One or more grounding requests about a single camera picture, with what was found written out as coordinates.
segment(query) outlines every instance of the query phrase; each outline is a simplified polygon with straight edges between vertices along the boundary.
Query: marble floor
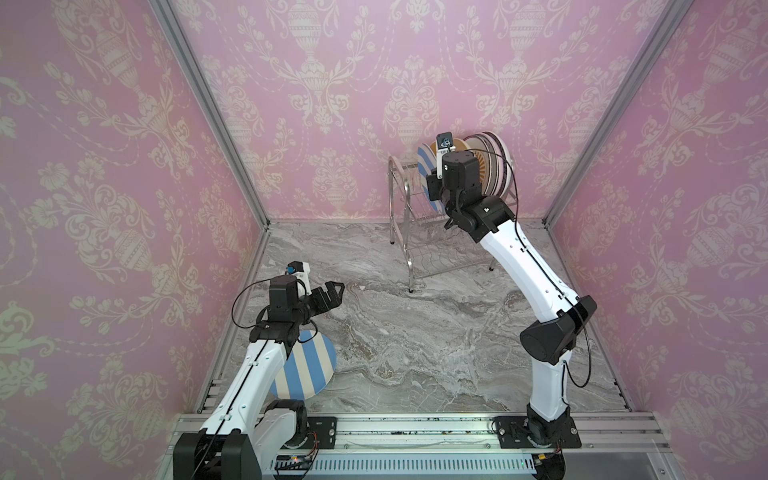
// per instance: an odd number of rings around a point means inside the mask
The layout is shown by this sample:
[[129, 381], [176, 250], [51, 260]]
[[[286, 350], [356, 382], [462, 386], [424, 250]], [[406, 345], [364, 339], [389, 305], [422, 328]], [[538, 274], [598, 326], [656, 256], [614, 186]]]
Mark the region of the marble floor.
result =
[[[541, 224], [521, 225], [566, 278]], [[346, 284], [343, 305], [315, 318], [320, 332], [333, 341], [338, 360], [329, 385], [306, 401], [311, 412], [525, 411], [531, 362], [518, 334], [535, 318], [504, 270], [468, 267], [417, 280], [414, 293], [408, 293], [406, 263], [399, 247], [389, 243], [388, 225], [273, 223], [270, 230], [259, 278], [281, 274], [290, 261], [302, 260], [310, 263], [313, 286], [328, 280]], [[251, 296], [243, 323], [251, 324], [265, 305], [265, 286]], [[222, 392], [247, 344], [248, 332], [239, 331]], [[577, 381], [587, 373], [585, 345], [580, 337], [571, 361]], [[594, 339], [591, 348], [589, 385], [568, 387], [572, 409], [624, 410]]]

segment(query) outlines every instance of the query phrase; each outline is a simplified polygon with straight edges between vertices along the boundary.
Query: striped plate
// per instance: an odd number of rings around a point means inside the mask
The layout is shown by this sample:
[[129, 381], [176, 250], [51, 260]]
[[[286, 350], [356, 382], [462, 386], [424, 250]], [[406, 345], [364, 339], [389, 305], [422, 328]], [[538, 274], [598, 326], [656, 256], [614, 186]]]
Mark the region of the striped plate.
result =
[[[314, 330], [302, 330], [299, 339], [306, 342], [314, 334]], [[296, 342], [270, 392], [278, 399], [306, 400], [326, 388], [335, 369], [336, 349], [325, 335], [317, 333], [311, 342]]]
[[[421, 144], [419, 145], [419, 149], [416, 151], [418, 154], [418, 160], [419, 160], [419, 179], [422, 183], [422, 189], [424, 190], [424, 195], [427, 201], [429, 201], [429, 191], [427, 189], [427, 175], [431, 174], [432, 169], [435, 168], [437, 165], [437, 158], [435, 158], [435, 154], [432, 153], [432, 150], [429, 148], [427, 144]], [[433, 202], [429, 202], [429, 206], [432, 207], [432, 209], [439, 213], [444, 214], [445, 213], [445, 207], [443, 207], [443, 204], [441, 201], [436, 200]]]

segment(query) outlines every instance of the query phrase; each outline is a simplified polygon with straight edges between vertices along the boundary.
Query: damask wallpaper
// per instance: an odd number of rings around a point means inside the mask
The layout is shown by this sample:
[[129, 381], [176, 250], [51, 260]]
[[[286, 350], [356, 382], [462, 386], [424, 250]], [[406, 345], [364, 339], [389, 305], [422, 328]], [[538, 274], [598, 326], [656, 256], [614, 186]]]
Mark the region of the damask wallpaper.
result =
[[558, 242], [688, 480], [765, 478], [768, 2], [694, 2]]
[[154, 478], [259, 236], [146, 2], [0, 15], [0, 478]]
[[386, 162], [493, 130], [543, 217], [666, 0], [172, 0], [275, 219], [385, 218]]

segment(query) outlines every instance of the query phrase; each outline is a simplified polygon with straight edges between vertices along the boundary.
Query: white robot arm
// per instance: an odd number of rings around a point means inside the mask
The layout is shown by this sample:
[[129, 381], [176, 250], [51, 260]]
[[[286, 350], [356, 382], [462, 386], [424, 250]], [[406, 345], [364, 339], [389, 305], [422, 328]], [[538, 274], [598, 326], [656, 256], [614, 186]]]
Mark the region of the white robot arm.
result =
[[442, 148], [436, 170], [427, 176], [431, 201], [440, 200], [450, 220], [480, 243], [504, 267], [530, 302], [537, 322], [520, 334], [533, 362], [533, 392], [528, 404], [531, 442], [558, 442], [570, 420], [565, 395], [565, 369], [576, 336], [597, 309], [590, 296], [579, 297], [528, 241], [515, 215], [499, 197], [482, 194], [480, 165], [471, 151], [454, 151], [451, 134], [440, 134]]
[[[196, 433], [184, 433], [174, 447], [174, 480], [261, 478], [262, 466], [283, 445], [308, 439], [304, 402], [276, 400], [259, 420], [261, 406], [277, 373], [299, 341], [299, 327], [341, 305], [344, 284], [310, 288], [310, 266], [292, 262], [286, 275], [270, 279], [270, 304], [257, 317], [232, 385]], [[268, 320], [262, 321], [268, 312]], [[296, 470], [309, 468], [299, 461]]]

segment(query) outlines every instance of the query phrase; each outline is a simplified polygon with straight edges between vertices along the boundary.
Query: plate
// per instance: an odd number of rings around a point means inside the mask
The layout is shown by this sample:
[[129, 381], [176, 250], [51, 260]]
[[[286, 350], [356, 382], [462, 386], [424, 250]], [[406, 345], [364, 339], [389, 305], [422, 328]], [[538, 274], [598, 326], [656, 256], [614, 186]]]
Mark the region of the plate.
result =
[[419, 157], [419, 180], [421, 181], [425, 198], [429, 202], [429, 206], [435, 212], [443, 214], [445, 212], [445, 207], [443, 206], [442, 202], [440, 200], [434, 202], [429, 201], [429, 189], [427, 189], [427, 175], [430, 175], [432, 173], [432, 169], [437, 165], [437, 158], [435, 158], [435, 154], [432, 153], [432, 150], [427, 144], [419, 145], [419, 149], [416, 151], [416, 153]]
[[[464, 142], [467, 144], [467, 150], [473, 148], [487, 150], [483, 141], [475, 135], [468, 136], [464, 139]], [[485, 192], [485, 188], [488, 186], [488, 157], [491, 157], [492, 155], [485, 154], [481, 151], [473, 151], [472, 153], [478, 160], [480, 160], [480, 184], [482, 185], [482, 191]]]
[[302, 330], [302, 342], [293, 350], [283, 368], [275, 376], [270, 392], [278, 399], [306, 400], [328, 385], [336, 369], [336, 349], [328, 337], [314, 330]]
[[499, 137], [497, 134], [493, 133], [492, 131], [486, 131], [483, 132], [484, 134], [488, 135], [495, 144], [499, 147], [499, 150], [501, 151], [502, 155], [504, 155], [504, 160], [506, 162], [502, 162], [504, 164], [504, 180], [501, 182], [501, 186], [497, 192], [497, 195], [500, 197], [504, 197], [507, 192], [509, 191], [509, 186], [512, 183], [512, 175], [514, 174], [513, 171], [513, 165], [512, 165], [512, 155], [509, 153], [509, 149], [507, 148], [507, 144], [504, 143], [504, 141]]
[[491, 140], [490, 137], [486, 134], [475, 134], [477, 138], [480, 138], [485, 145], [485, 150], [493, 152], [495, 155], [486, 154], [489, 158], [488, 162], [488, 186], [485, 188], [485, 191], [483, 191], [483, 194], [485, 196], [494, 195], [494, 192], [496, 191], [496, 187], [498, 185], [498, 157], [496, 157], [496, 154], [498, 152], [496, 151], [496, 146], [494, 145], [493, 140]]

